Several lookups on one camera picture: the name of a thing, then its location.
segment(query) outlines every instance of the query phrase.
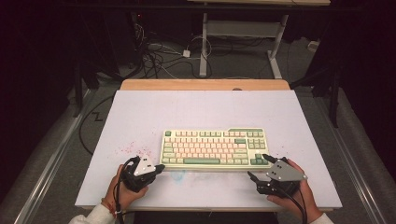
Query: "dark background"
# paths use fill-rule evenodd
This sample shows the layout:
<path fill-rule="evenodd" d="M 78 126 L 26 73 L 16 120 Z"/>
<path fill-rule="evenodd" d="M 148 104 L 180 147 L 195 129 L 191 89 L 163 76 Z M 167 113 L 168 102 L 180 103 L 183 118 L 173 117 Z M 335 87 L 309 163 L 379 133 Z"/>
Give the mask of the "dark background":
<path fill-rule="evenodd" d="M 362 13 L 336 14 L 330 23 L 328 15 L 321 13 L 290 15 L 284 39 L 293 41 L 304 36 L 322 40 L 307 75 L 339 62 L 341 87 L 376 151 L 395 177 L 392 156 L 396 148 L 396 28 L 393 24 L 396 8 L 388 0 L 332 1 L 333 6 L 341 7 L 361 3 L 364 3 Z M 256 20 L 255 15 L 239 16 Z M 76 61 L 84 59 L 97 65 L 95 69 L 117 72 L 105 17 L 91 13 L 85 19 L 82 21 L 76 11 L 56 7 L 50 0 L 3 1 L 0 5 L 3 78 L 0 200 L 41 138 L 68 107 L 66 96 L 74 85 Z M 175 16 L 159 12 L 146 13 L 141 18 L 148 30 L 180 42 L 191 39 L 191 34 L 197 35 L 202 28 L 201 19 L 195 14 Z"/>

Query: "wrist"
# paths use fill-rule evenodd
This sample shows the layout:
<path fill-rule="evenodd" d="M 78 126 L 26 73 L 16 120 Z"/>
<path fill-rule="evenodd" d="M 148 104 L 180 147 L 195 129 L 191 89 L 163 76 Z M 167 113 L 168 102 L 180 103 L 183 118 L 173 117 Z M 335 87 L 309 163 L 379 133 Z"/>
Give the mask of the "wrist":
<path fill-rule="evenodd" d="M 108 212 L 116 218 L 116 205 L 114 202 L 109 202 L 106 198 L 102 198 L 101 205 L 108 209 Z"/>
<path fill-rule="evenodd" d="M 317 220 L 318 218 L 320 218 L 323 215 L 323 213 L 320 212 L 320 210 L 318 208 L 308 210 L 308 211 L 306 211 L 306 213 L 307 213 L 308 223 L 311 223 L 311 222 Z"/>

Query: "handheld controller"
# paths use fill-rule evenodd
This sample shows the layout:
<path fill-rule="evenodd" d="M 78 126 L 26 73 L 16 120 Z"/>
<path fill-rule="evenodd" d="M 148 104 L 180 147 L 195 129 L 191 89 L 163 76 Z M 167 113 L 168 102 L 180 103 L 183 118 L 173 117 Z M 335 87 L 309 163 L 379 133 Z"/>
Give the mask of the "handheld controller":
<path fill-rule="evenodd" d="M 269 172 L 266 173 L 271 180 L 261 181 L 253 173 L 247 171 L 250 179 L 256 183 L 257 191 L 260 194 L 275 195 L 280 198 L 285 198 L 287 195 L 293 195 L 300 187 L 300 180 L 308 177 L 288 164 L 288 160 L 284 157 L 277 159 L 272 156 L 262 154 L 262 156 L 273 163 Z"/>
<path fill-rule="evenodd" d="M 154 166 L 147 155 L 142 158 L 136 156 L 131 158 L 131 161 L 134 164 L 127 165 L 120 177 L 125 187 L 133 192 L 139 192 L 143 187 L 151 184 L 156 175 L 165 168 L 162 164 Z"/>

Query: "desk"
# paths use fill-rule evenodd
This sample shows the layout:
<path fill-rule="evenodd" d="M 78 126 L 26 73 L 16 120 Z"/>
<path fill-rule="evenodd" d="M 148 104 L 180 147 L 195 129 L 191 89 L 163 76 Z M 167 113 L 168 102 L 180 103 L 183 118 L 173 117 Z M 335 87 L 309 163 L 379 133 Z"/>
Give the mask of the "desk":
<path fill-rule="evenodd" d="M 225 3 L 225 4 L 256 4 L 256 5 L 282 5 L 282 6 L 328 6 L 330 0 L 189 0 L 193 2 Z M 207 13 L 204 13 L 202 31 L 202 51 L 200 61 L 200 77 L 206 77 L 207 65 L 207 36 L 208 35 L 234 35 L 254 37 L 274 37 L 275 43 L 272 50 L 268 50 L 268 60 L 274 78 L 282 78 L 276 62 L 276 53 L 282 40 L 289 15 L 283 15 L 280 22 L 257 22 L 257 21 L 209 21 Z"/>
<path fill-rule="evenodd" d="M 257 91 L 259 86 L 262 90 L 271 91 Z M 179 87 L 185 91 L 173 91 Z M 233 88 L 245 91 L 224 91 Z M 298 99 L 294 91 L 288 90 L 285 81 L 172 79 L 124 81 L 114 98 L 76 206 L 93 208 L 97 205 L 106 194 L 118 165 L 129 158 L 148 154 L 157 164 L 164 129 L 228 129 L 242 126 L 263 127 L 273 156 L 292 158 L 304 167 L 319 208 L 331 210 L 342 206 Z M 265 179 L 264 174 L 254 173 Z M 164 171 L 149 186 L 146 196 L 132 204 L 130 209 L 281 209 L 266 201 L 265 197 L 256 191 L 255 183 L 246 172 Z"/>

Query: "space bar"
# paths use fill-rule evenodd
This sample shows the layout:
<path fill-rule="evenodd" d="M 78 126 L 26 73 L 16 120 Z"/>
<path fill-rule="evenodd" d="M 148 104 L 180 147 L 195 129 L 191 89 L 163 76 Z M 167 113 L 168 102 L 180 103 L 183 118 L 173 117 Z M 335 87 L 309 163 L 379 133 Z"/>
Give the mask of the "space bar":
<path fill-rule="evenodd" d="M 219 159 L 184 159 L 184 164 L 220 164 Z"/>

